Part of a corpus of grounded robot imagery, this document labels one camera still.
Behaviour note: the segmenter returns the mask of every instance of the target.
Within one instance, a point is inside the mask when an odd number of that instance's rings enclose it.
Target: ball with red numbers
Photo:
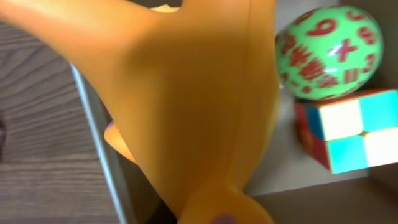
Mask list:
[[[361,87],[380,64],[383,39],[376,21],[353,6],[314,9],[277,37],[284,85],[300,98],[326,100]]]

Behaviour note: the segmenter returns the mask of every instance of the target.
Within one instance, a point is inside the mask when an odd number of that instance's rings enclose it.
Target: blue square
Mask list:
[[[308,124],[310,125],[311,133],[316,137],[325,140],[319,108],[307,104],[307,119]]]
[[[334,174],[368,168],[365,142],[353,136],[328,142],[331,171]]]
[[[398,126],[398,93],[388,91],[359,99],[365,131]]]

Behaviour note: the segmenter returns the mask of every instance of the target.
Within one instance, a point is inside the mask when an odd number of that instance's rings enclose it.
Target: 2x2 rubik's cube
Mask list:
[[[305,150],[338,174],[398,162],[398,91],[295,103]]]

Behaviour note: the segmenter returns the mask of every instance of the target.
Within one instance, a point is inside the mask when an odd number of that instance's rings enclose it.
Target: purple spot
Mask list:
[[[232,215],[220,215],[211,224],[237,224],[237,222]]]

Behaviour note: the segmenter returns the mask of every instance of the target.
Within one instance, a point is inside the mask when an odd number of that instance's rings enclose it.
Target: plus sign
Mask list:
[[[349,45],[349,39],[343,40],[343,45],[336,51],[336,54],[340,54],[339,62],[345,62],[347,60],[348,53],[354,52],[357,49],[358,48],[356,46]]]

